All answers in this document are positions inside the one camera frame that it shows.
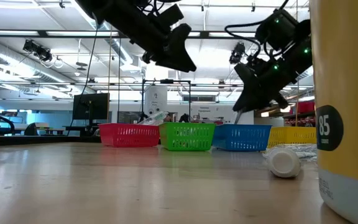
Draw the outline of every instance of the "plastic bag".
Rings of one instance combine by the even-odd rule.
[[[150,116],[147,119],[144,119],[142,122],[140,122],[139,124],[141,125],[152,125],[152,126],[158,126],[162,123],[164,123],[164,119],[168,116],[168,112],[166,111],[161,111],[158,112],[156,114],[153,114],[152,116]]]
[[[317,145],[316,144],[280,144],[270,149],[266,149],[264,157],[268,157],[273,149],[284,148],[294,151],[301,161],[317,161]]]

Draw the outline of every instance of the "chair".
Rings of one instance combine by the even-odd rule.
[[[38,136],[37,125],[35,123],[29,124],[28,127],[24,130],[25,136]]]

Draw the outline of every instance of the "blue basket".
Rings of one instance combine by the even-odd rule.
[[[271,125],[218,125],[215,128],[212,145],[227,151],[264,151],[271,128]]]

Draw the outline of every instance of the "green basket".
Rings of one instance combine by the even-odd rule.
[[[161,144],[169,151],[208,151],[211,149],[215,124],[163,123]]]

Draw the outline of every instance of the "white bottle cap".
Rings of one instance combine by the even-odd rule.
[[[267,157],[267,167],[278,177],[296,177],[301,170],[301,162],[291,149],[276,148]]]

